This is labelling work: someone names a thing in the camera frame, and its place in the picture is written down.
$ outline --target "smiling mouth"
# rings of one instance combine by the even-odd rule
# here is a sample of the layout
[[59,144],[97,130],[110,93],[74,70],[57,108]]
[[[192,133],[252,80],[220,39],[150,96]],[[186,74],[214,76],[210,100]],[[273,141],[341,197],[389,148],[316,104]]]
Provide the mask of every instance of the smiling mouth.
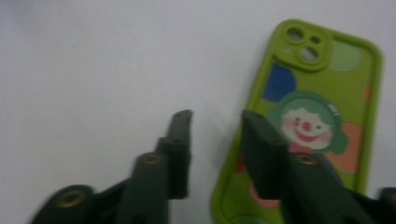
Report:
[[294,128],[294,132],[296,133],[298,138],[305,142],[313,142],[318,138],[318,136],[306,136],[305,134],[300,133],[296,128]]

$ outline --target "cartoon character's green hair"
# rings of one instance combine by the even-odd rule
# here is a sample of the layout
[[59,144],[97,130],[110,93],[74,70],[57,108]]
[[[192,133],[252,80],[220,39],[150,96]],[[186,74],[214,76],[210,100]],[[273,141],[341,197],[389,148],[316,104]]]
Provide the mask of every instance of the cartoon character's green hair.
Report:
[[291,109],[295,110],[302,107],[310,113],[319,114],[324,122],[332,126],[332,140],[329,146],[315,151],[343,153],[347,147],[347,136],[343,132],[340,113],[335,105],[318,94],[310,91],[292,92],[282,98],[278,107],[268,112],[268,119],[280,129],[283,123],[283,115]]

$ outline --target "red nose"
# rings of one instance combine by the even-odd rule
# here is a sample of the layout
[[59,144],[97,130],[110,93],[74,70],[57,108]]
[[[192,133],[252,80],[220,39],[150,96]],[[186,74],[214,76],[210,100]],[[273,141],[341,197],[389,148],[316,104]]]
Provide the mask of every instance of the red nose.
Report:
[[305,130],[306,132],[311,131],[311,128],[312,128],[311,123],[310,123],[310,122],[304,122],[303,128],[304,128],[304,130]]

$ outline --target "green phone case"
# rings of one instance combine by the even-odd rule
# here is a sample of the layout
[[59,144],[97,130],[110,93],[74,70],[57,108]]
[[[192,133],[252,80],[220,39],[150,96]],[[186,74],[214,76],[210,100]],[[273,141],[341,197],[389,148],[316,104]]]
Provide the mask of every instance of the green phone case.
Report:
[[[364,193],[381,69],[365,40],[305,21],[280,23],[247,102],[290,141],[318,156],[348,188]],[[219,224],[283,223],[280,201],[262,200],[241,159],[239,128],[212,195]]]

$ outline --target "rosy cheek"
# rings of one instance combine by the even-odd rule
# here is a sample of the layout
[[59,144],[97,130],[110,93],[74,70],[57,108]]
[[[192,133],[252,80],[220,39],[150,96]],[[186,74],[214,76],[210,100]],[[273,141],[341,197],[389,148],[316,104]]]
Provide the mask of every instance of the rosy cheek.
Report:
[[292,128],[293,127],[293,119],[285,118],[285,122],[283,123],[284,128]]
[[329,131],[326,131],[324,133],[321,133],[318,139],[322,142],[330,142],[330,139],[332,138],[332,134]]

